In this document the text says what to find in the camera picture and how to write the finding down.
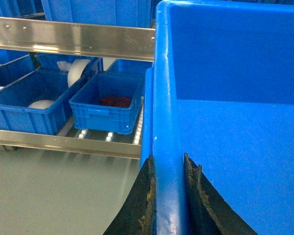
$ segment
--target metal shelf frame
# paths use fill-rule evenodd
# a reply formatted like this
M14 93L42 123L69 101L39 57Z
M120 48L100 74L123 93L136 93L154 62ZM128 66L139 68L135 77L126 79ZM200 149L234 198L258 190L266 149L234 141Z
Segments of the metal shelf frame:
M151 28L0 17L2 49L153 61L154 40L155 29ZM140 159L143 110L127 141L98 140L96 136L117 134L96 131L79 138L81 130L73 128L71 118L57 136L0 130L0 145Z

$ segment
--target blue plastic bin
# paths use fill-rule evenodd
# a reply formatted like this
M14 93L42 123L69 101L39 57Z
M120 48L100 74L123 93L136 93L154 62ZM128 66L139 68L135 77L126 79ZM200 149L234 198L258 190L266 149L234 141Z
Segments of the blue plastic bin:
M95 60L91 68L68 88L67 72L36 70L0 90L0 129L55 135L72 115L69 100L98 71ZM28 106L38 100L54 100L47 109Z
M136 76L145 76L148 68L151 68L152 62L135 60L116 60L107 70L108 74L127 74Z
M89 59L89 60L97 60L98 57L92 56L79 56L79 55L61 55L61 54L49 54L49 53L37 53L35 55L36 59L40 62L41 68L53 71L60 71L60 68L57 62L65 61L68 63L73 63L76 59ZM99 67L98 71L103 71L103 62L102 60L98 63Z
M16 0L0 0L0 16L20 17L20 11Z
M75 128L131 134L141 106L143 79L135 76L98 74L71 100ZM115 95L132 98L129 108L100 105L99 99Z
M294 235L294 6L161 2L153 82L158 233L189 234L187 152L258 234Z
M42 0L48 21L150 27L151 0Z
M0 86L6 86L34 70L28 52L0 49Z

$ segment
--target red items in crate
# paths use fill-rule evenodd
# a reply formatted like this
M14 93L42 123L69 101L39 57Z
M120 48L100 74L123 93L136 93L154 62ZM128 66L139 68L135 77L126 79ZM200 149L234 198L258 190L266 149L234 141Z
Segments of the red items in crate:
M115 95L107 95L99 100L101 105L119 108L128 108L131 101L132 99L126 96L116 97Z

